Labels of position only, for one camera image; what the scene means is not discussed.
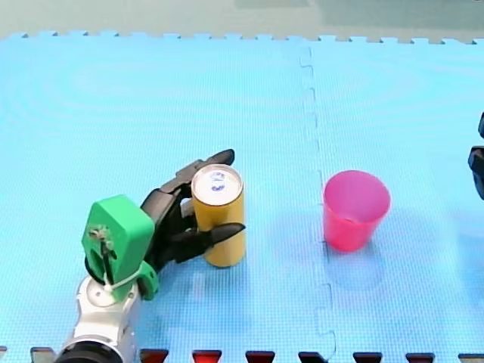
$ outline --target floor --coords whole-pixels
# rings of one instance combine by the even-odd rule
[[[0,0],[0,38],[12,33],[35,35],[42,30],[121,35],[210,33],[275,38],[319,35],[397,37],[407,42],[424,37],[472,42],[484,37],[484,2],[476,0]]]

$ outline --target robotic hand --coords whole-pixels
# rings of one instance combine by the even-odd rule
[[[479,122],[479,134],[484,138],[484,113]],[[469,167],[473,172],[474,184],[476,185],[477,193],[482,200],[484,200],[484,147],[474,146],[470,149]]]
[[[199,169],[233,162],[233,150],[196,160],[152,190],[141,207],[123,195],[92,205],[82,236],[88,276],[77,294],[79,320],[56,363],[133,363],[132,326],[141,301],[156,295],[161,269],[245,229],[227,223],[199,231],[190,201],[191,179]]]

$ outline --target cup rim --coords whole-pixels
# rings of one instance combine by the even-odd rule
[[[373,225],[375,222],[380,221],[389,212],[389,209],[390,209],[390,206],[391,206],[391,203],[392,203],[392,196],[391,196],[388,188],[386,187],[385,183],[383,183],[380,178],[378,178],[377,176],[375,176],[375,175],[373,175],[369,172],[364,172],[362,170],[357,170],[357,169],[349,169],[349,170],[343,170],[342,172],[337,172],[336,174],[332,175],[327,180],[326,185],[324,186],[324,189],[323,189],[323,207],[327,208],[331,213],[336,215],[336,212],[333,210],[333,208],[330,207],[329,203],[327,202],[327,198],[326,198],[327,186],[337,176],[341,176],[342,174],[349,174],[349,173],[358,173],[358,174],[369,176],[370,178],[375,180],[379,186],[381,186],[382,190],[385,192],[385,194],[387,196],[387,202],[386,202],[385,210],[384,210],[383,213],[381,213],[381,215],[378,218],[376,218],[372,221],[369,221],[369,222],[358,222],[359,225]]]

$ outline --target mat seam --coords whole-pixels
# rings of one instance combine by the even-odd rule
[[[321,195],[322,190],[322,174],[321,169],[318,166],[319,154],[321,152],[319,138],[318,138],[318,129],[320,120],[318,118],[318,112],[316,109],[316,95],[317,89],[315,86],[315,66],[313,63],[312,58],[312,44],[310,42],[306,43],[306,47],[302,51],[302,55],[299,58],[299,65],[302,69],[302,77],[303,77],[303,87],[304,87],[304,118],[305,118],[305,126],[306,126],[306,141],[310,147],[309,153],[312,155],[310,163],[311,163],[311,173],[316,180],[315,187],[318,189],[318,196]],[[313,206],[317,209],[319,216],[322,216],[321,213],[321,206],[322,201],[321,199],[315,203]],[[327,326],[325,323],[328,321],[332,321],[333,319],[328,319],[328,316],[331,316],[333,313],[333,291],[331,283],[326,279],[324,273],[324,264],[327,261],[327,248],[325,242],[322,241],[321,237],[321,219],[315,221],[314,224],[315,230],[312,231],[312,243],[315,245],[316,248],[321,248],[321,244],[324,246],[324,256],[323,261],[321,259],[316,259],[314,261],[314,280],[315,280],[315,289],[321,291],[321,295],[325,296],[326,299],[324,300],[324,304],[322,306],[316,306],[315,308],[315,321],[316,321],[316,334],[321,337],[321,339],[329,339],[331,340],[331,344],[333,349],[331,352],[318,352],[322,355],[322,358],[326,361],[329,361],[334,354],[336,353],[336,333],[334,328],[331,327],[331,324]]]

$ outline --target black object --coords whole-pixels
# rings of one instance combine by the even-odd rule
[[[177,171],[174,179],[148,194],[141,208],[153,219],[155,232],[144,260],[156,272],[170,261],[180,263],[202,255],[245,229],[241,223],[228,223],[211,231],[198,231],[190,202],[182,204],[192,198],[191,180],[198,170],[210,164],[231,165],[234,159],[235,152],[228,149],[207,160],[196,160]]]
[[[82,342],[64,350],[55,363],[123,363],[123,360],[107,345]]]
[[[484,113],[479,121],[479,134],[484,138]],[[470,169],[473,172],[474,184],[480,198],[484,200],[484,147],[474,146],[470,149],[470,155],[467,160]]]

